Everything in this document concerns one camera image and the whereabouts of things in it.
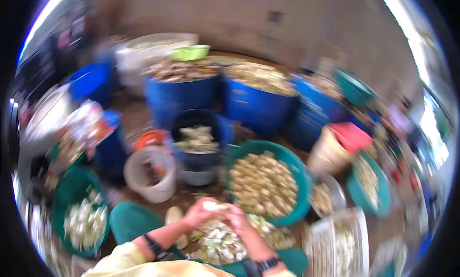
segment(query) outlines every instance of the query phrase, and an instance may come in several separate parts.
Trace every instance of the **plastic bag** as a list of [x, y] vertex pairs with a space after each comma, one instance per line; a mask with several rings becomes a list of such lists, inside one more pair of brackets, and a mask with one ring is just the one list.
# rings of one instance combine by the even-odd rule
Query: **plastic bag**
[[94, 148], [114, 130], [104, 119], [101, 105], [91, 100], [86, 100], [69, 115], [66, 125], [74, 141], [84, 145], [88, 159], [94, 155]]

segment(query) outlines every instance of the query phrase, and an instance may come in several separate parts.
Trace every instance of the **concrete wall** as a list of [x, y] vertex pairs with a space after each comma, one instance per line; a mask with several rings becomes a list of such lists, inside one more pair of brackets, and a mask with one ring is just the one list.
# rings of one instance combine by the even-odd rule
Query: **concrete wall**
[[[312, 68], [327, 43], [386, 103], [422, 99], [407, 40], [383, 0], [101, 0], [111, 34], [193, 32], [200, 42]], [[268, 21], [282, 13], [280, 23]]]

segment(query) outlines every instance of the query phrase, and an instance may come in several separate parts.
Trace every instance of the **teal plastic basin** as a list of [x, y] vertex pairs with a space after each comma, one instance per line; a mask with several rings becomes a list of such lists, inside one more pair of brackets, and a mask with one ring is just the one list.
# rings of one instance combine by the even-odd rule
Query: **teal plastic basin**
[[355, 107], [364, 108], [368, 102], [375, 99], [375, 92], [346, 70], [337, 68], [335, 70], [335, 80], [342, 88], [345, 99]]
[[391, 209], [390, 185], [382, 169], [374, 159], [364, 152], [361, 152], [360, 156], [369, 163], [375, 175], [377, 175], [379, 181], [379, 206], [375, 208], [369, 201], [354, 166], [352, 166], [351, 174], [346, 183], [348, 192], [355, 205], [360, 206], [365, 213], [374, 214], [383, 218], [388, 215]]
[[[237, 159], [244, 158], [249, 153], [262, 154], [266, 150], [272, 152], [274, 158], [282, 160], [288, 165], [299, 186], [299, 191], [297, 192], [297, 205], [291, 214], [281, 218], [267, 219], [267, 221], [276, 227], [295, 224], [297, 221], [301, 220], [310, 209], [308, 195], [311, 192], [312, 184], [315, 182], [315, 175], [305, 166], [297, 155], [274, 142], [249, 140], [241, 143], [238, 147], [231, 146], [228, 148], [229, 154], [226, 166], [228, 169], [231, 169]], [[231, 191], [230, 175], [228, 171], [225, 173], [225, 182], [227, 189]], [[235, 202], [235, 197], [233, 195], [230, 195], [230, 199], [232, 202]]]
[[83, 199], [88, 197], [86, 189], [89, 186], [101, 193], [103, 198], [102, 205], [108, 206], [109, 202], [98, 176], [89, 167], [85, 166], [74, 166], [67, 171], [67, 174], [61, 178], [54, 190], [52, 203], [51, 223], [55, 233], [70, 254], [75, 254], [82, 258], [95, 257], [110, 232], [109, 218], [107, 217], [103, 237], [92, 249], [84, 251], [74, 249], [70, 238], [65, 238], [64, 236], [64, 218], [67, 209], [73, 204], [81, 203]]

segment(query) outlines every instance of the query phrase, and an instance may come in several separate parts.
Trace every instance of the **white tray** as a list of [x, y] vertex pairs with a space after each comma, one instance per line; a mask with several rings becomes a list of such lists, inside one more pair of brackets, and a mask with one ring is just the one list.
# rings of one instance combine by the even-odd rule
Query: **white tray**
[[[308, 271], [305, 277], [340, 277], [336, 273], [336, 245], [335, 227], [340, 222], [351, 230], [356, 246], [355, 257], [351, 266], [350, 277], [368, 277], [369, 275], [369, 239], [366, 225], [366, 217], [361, 207], [353, 207], [343, 211], [335, 212], [332, 215], [314, 223], [303, 239], [303, 250], [308, 257]], [[327, 262], [328, 266], [321, 266], [319, 261], [313, 259], [313, 255], [322, 254], [315, 250], [320, 238], [319, 234], [328, 235], [330, 242], [329, 256], [318, 258]]]

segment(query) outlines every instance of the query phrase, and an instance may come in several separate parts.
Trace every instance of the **yellow shirt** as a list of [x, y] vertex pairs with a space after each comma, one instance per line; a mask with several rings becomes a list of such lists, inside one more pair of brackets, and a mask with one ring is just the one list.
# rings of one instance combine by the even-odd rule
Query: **yellow shirt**
[[[232, 274], [199, 262], [176, 260], [145, 262], [145, 257], [131, 242], [115, 247], [111, 255], [102, 258], [82, 277], [231, 277]], [[283, 271], [273, 277], [295, 277]]]

